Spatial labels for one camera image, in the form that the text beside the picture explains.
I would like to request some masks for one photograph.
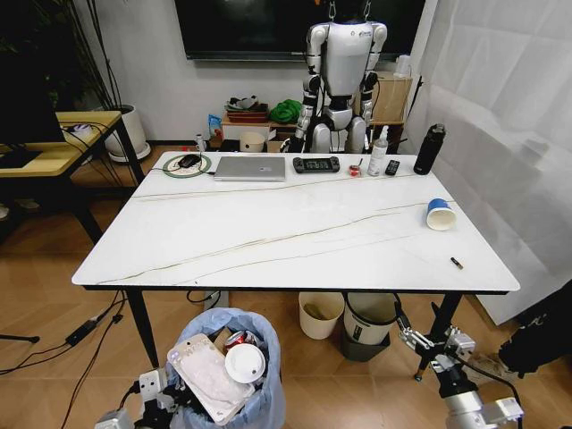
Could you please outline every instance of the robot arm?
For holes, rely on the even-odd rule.
[[[296,134],[290,138],[289,152],[302,152],[310,120],[315,116],[320,91],[322,45],[328,38],[328,24],[318,24],[307,33],[308,76],[304,79],[304,101],[298,118]]]
[[[374,104],[372,95],[374,86],[377,83],[377,73],[374,72],[374,67],[379,60],[379,55],[382,52],[383,44],[387,38],[387,27],[379,22],[373,22],[373,40],[372,47],[369,51],[367,59],[367,67],[361,85],[361,106],[359,115],[366,121],[367,133],[369,136],[369,127],[374,113]]]
[[[401,306],[399,315],[400,338],[418,355],[431,356],[431,368],[441,385],[439,394],[449,409],[447,429],[496,429],[524,415],[514,398],[483,404],[476,385],[467,378],[457,358],[466,358],[475,349],[475,342],[458,328],[447,331],[444,343],[433,343],[411,328]]]

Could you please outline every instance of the robot leg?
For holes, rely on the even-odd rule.
[[[366,138],[366,121],[361,116],[354,116],[349,123],[348,141],[346,142],[346,154],[361,154],[364,151]]]
[[[332,131],[325,123],[317,124],[312,133],[311,152],[313,154],[329,154],[331,145]]]

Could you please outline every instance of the small red object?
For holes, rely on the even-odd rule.
[[[237,331],[231,335],[227,341],[224,342],[224,349],[232,349],[237,344],[252,344],[253,346],[260,346],[260,340],[251,331]]]
[[[350,165],[349,166],[349,175],[351,177],[361,176],[361,167],[359,165]]]

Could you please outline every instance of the white plant pot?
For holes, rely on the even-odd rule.
[[[123,123],[125,124],[127,133],[129,134],[137,159],[142,159],[149,155],[151,152],[151,146],[146,142],[147,139],[145,137],[145,132],[143,131],[143,126],[141,125],[137,108],[134,105],[122,105],[122,110],[124,112],[129,110],[126,114],[122,114]],[[122,147],[120,146],[117,131],[105,140],[105,148],[107,149],[107,152],[109,152],[109,157],[116,163],[128,162],[125,154],[123,153]]]

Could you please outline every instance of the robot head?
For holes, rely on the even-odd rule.
[[[336,16],[334,22],[339,24],[358,24],[365,22],[365,0],[335,0]]]

